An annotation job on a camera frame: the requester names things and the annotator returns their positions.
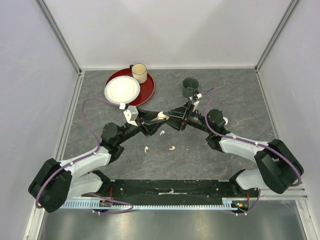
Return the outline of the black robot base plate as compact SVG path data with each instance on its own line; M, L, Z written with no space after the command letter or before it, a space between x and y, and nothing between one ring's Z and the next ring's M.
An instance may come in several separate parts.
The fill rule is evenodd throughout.
M112 197L123 202L125 199L160 195L186 195L187 197L204 196L212 198L247 199L258 196L257 188L244 190L238 186L234 177L227 181L216 179L109 179L101 171L95 174L102 178L102 185L96 192L102 197Z

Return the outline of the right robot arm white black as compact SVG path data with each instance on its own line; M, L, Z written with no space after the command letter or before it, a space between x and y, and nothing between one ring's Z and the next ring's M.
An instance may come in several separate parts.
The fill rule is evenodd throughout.
M256 163L256 169L235 174L235 181L229 184L233 196L240 197L252 188L269 188L283 194L289 187L301 184L304 169L283 141L254 141L237 136L225 129L226 120L220 110L207 109L202 115L196 107L196 102L188 101L176 109L160 112L157 118L178 131L191 126L207 132L206 141L213 150Z

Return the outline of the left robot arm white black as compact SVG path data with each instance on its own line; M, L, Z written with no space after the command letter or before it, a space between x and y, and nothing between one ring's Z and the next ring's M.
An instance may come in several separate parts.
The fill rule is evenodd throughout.
M144 111L136 107L126 109L124 116L126 123L123 126L110 122L103 127L96 148L75 158L45 161L28 188L35 198L36 208L52 213L66 200L83 194L106 196L110 185L94 169L116 161L124 151L121 143L138 133L151 136L170 120L164 112Z

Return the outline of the beige earbud charging case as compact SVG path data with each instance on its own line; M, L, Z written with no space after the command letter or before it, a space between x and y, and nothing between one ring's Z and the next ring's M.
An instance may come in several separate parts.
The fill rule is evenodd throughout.
M161 111L161 112L159 112L159 113L157 114L157 119L158 119L158 120L167 120L167 119L169 119L169 118L170 118L170 117L167 116L167 115L165 115L163 111Z

